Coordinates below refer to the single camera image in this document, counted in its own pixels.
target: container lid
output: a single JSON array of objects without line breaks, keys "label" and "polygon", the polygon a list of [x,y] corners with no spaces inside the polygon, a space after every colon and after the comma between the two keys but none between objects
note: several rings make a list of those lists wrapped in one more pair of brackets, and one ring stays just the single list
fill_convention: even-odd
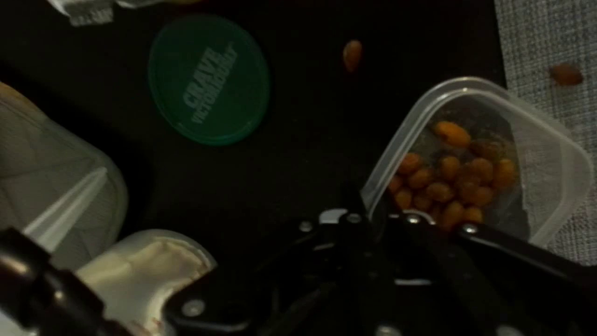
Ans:
[{"label": "container lid", "polygon": [[187,16],[158,35],[150,85],[159,111],[178,132],[212,145],[249,136],[271,91],[256,40],[217,14]]}]

